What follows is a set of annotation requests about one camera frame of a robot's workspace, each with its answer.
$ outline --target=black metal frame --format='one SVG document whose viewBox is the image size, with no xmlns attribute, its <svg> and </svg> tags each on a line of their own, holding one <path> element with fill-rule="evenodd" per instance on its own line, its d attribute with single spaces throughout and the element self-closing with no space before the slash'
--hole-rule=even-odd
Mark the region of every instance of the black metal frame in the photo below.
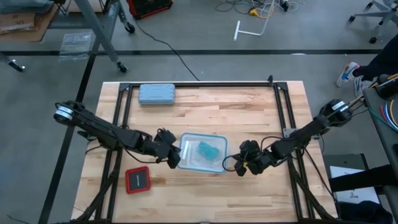
<svg viewBox="0 0 398 224">
<path fill-rule="evenodd" d="M 118 91 L 118 98 L 116 100 L 116 107 L 114 111 L 114 116 L 113 116 L 113 124 L 118 124 L 119 121 L 119 114 L 120 114 L 120 109 L 121 109 L 121 103 L 122 103 L 122 98 L 123 94 L 127 92 L 127 98 L 126 98 L 126 107 L 124 109 L 124 114 L 123 114 L 123 121 L 122 121 L 122 127 L 127 128 L 127 121 L 128 121 L 128 116 L 129 116 L 129 109 L 131 107 L 131 100 L 132 100 L 132 90 L 133 88 L 139 88 L 139 86 L 142 83 L 120 83 L 119 84 L 119 91 Z M 282 100 L 280 98 L 280 92 L 284 94 L 285 98 L 285 104 L 287 108 L 287 113 L 289 117 L 289 123 L 291 128 L 296 128 L 295 124 L 295 119 L 294 119 L 294 112 L 292 108 L 292 102 L 290 100 L 289 96 L 289 88 L 286 82 L 272 82 L 272 79 L 269 80 L 269 82 L 174 82 L 174 85 L 176 88 L 180 87 L 198 87 L 198 86 L 213 86 L 213 87 L 223 87 L 223 86 L 241 86 L 241 87 L 247 87 L 247 86 L 259 86 L 259 87 L 271 87 L 274 89 L 275 93 L 275 99 L 276 99 L 276 106 L 279 114 L 279 121 L 280 121 L 280 126 L 281 126 L 281 131 L 283 129 L 287 128 L 286 122 L 285 122 L 285 116 L 284 116 L 284 111 L 283 111 L 283 106 L 282 106 Z M 69 142 L 63 143 L 62 148 L 68 148 L 70 145 Z M 114 212 L 114 206 L 115 206 L 115 200 L 116 200 L 116 191 L 117 191 L 117 184 L 118 184 L 118 177 L 119 177 L 119 169 L 121 166 L 121 161 L 122 161 L 122 154 L 123 154 L 123 149 L 118 149 L 116 153 L 116 162 L 115 162 L 115 169 L 117 169 L 118 173 L 116 175 L 116 180 L 112 184 L 111 187 L 111 193 L 109 197 L 109 205 L 108 205 L 108 211 L 106 214 L 106 219 L 108 221 L 112 220 L 113 217 L 113 212 Z M 109 168 L 110 168 L 110 163 L 111 159 L 113 156 L 113 151 L 108 151 L 106 153 L 105 157 L 105 162 L 104 162 L 104 170 L 103 170 L 103 176 L 101 178 L 101 186 L 102 188 L 104 186 L 104 183 L 109 177 Z M 297 156 L 297 161 L 298 161 L 298 169 L 300 172 L 300 175 L 305 182 L 305 185 L 308 186 L 308 180 L 307 180 L 307 175 L 304 167 L 304 162 L 301 156 Z M 292 158 L 289 158 L 287 160 L 289 164 L 293 164 Z M 299 190 L 297 187 L 297 183 L 292 177 L 292 169 L 291 166 L 289 167 L 289 176 L 290 176 L 290 182 L 292 185 L 292 191 L 293 191 L 293 199 L 294 199 L 294 204 L 295 204 L 295 212 L 297 214 L 297 220 L 298 223 L 355 223 L 355 222 L 344 222 L 344 221 L 339 221 L 339 220 L 319 220 L 315 219 L 315 214 L 312 208 L 312 205 L 310 204 L 310 201 L 308 197 L 305 195 L 305 204 L 308 208 L 308 218 L 303 217 L 303 211 L 302 211 L 302 206 L 301 206 L 301 201 L 300 201 L 300 195 L 299 195 Z M 55 169 L 53 178 L 54 177 L 60 177 L 62 174 L 62 169 Z M 49 193 L 54 191 L 56 192 L 56 189 L 52 189 L 53 186 L 50 186 L 49 188 Z M 43 207 L 42 214 L 50 214 L 51 207 L 48 208 L 46 206 Z M 102 211 L 103 211 L 103 200 L 100 201 L 96 211 L 95 211 L 95 220 L 101 219 L 102 216 Z M 39 220 L 40 224 L 47 223 L 48 217 L 46 220 Z"/>
</svg>

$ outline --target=red case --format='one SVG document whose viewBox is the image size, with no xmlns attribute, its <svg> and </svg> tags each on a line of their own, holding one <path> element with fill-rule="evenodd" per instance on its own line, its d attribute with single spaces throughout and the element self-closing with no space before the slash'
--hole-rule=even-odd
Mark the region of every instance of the red case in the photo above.
<svg viewBox="0 0 398 224">
<path fill-rule="evenodd" d="M 144 17 L 153 15 L 155 13 L 161 12 L 166 9 L 170 9 L 172 7 L 173 1 L 167 0 L 167 3 L 163 3 L 163 5 L 156 5 L 156 7 L 147 7 L 145 11 L 139 11 L 136 7 L 137 0 L 127 0 L 127 3 L 130 7 L 130 13 L 135 19 L 142 19 Z"/>
<path fill-rule="evenodd" d="M 130 173 L 134 173 L 134 172 L 140 172 L 140 171 L 143 171 L 143 170 L 146 172 L 147 187 L 144 187 L 144 188 L 141 188 L 141 189 L 136 189 L 136 190 L 129 190 L 130 189 L 130 187 L 129 187 L 129 183 L 130 183 L 129 174 Z M 144 167 L 138 167 L 138 168 L 126 170 L 125 181 L 126 181 L 126 192 L 127 192 L 127 194 L 133 194 L 133 193 L 138 193 L 138 192 L 143 192 L 143 191 L 149 190 L 150 189 L 150 177 L 149 177 L 149 169 L 148 169 L 148 167 L 144 166 Z"/>
</svg>

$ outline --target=table leg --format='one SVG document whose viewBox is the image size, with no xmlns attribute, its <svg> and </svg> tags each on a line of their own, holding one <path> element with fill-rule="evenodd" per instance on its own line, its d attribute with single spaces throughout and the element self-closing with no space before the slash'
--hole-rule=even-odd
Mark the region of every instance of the table leg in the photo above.
<svg viewBox="0 0 398 224">
<path fill-rule="evenodd" d="M 25 69 L 25 66 L 19 66 L 14 59 L 11 60 L 7 55 L 2 54 L 1 52 L 0 52 L 0 60 L 11 66 L 13 69 L 17 70 L 18 72 L 23 72 Z"/>
<path fill-rule="evenodd" d="M 86 19 L 88 25 L 93 30 L 96 38 L 101 43 L 102 47 L 104 48 L 105 52 L 108 54 L 109 58 L 113 63 L 118 66 L 118 69 L 122 72 L 126 72 L 127 68 L 119 61 L 119 57 L 116 54 L 116 51 L 108 38 L 105 34 L 104 29 L 98 20 L 93 8 L 90 6 L 87 0 L 75 0 L 76 5 L 79 7 L 81 13 L 83 14 L 84 18 Z"/>
<path fill-rule="evenodd" d="M 398 179 L 391 165 L 376 167 L 329 179 L 332 192 L 360 189 L 363 187 L 375 187 L 385 185 L 398 185 Z"/>
</svg>

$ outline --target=sneaker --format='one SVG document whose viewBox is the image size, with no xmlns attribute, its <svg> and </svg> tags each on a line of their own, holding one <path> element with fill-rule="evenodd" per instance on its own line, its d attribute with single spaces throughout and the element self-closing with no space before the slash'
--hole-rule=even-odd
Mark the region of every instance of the sneaker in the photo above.
<svg viewBox="0 0 398 224">
<path fill-rule="evenodd" d="M 336 86 L 340 87 L 342 83 L 348 82 L 354 78 L 353 71 L 359 68 L 359 65 L 355 62 L 346 64 L 340 76 L 337 79 Z"/>
<path fill-rule="evenodd" d="M 362 81 L 362 76 L 355 77 L 354 79 L 354 88 L 355 88 L 355 96 L 358 98 L 363 96 L 362 90 L 369 88 L 371 86 L 371 81 Z"/>
</svg>

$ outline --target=chair wheel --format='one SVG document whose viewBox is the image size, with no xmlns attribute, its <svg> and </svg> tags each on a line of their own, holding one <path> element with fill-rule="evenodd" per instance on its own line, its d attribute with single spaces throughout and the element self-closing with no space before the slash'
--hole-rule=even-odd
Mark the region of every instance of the chair wheel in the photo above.
<svg viewBox="0 0 398 224">
<path fill-rule="evenodd" d="M 117 66 L 118 66 L 118 69 L 120 72 L 123 72 L 123 73 L 127 72 L 127 68 L 121 62 L 118 62 Z"/>
<path fill-rule="evenodd" d="M 124 26 L 124 29 L 126 29 L 130 34 L 133 34 L 136 31 L 136 28 L 129 22 L 127 23 L 127 27 Z"/>
<path fill-rule="evenodd" d="M 374 44 L 374 43 L 376 43 L 376 41 L 377 41 L 377 38 L 376 38 L 376 37 L 372 37 L 372 38 L 369 40 L 369 43 Z"/>
<path fill-rule="evenodd" d="M 353 22 L 354 20 L 355 20 L 355 16 L 350 16 L 349 19 L 348 19 L 348 22 L 351 23 L 351 22 Z"/>
<path fill-rule="evenodd" d="M 370 2 L 370 3 L 366 6 L 365 9 L 370 9 L 372 6 L 373 6 L 373 3 Z"/>
</svg>

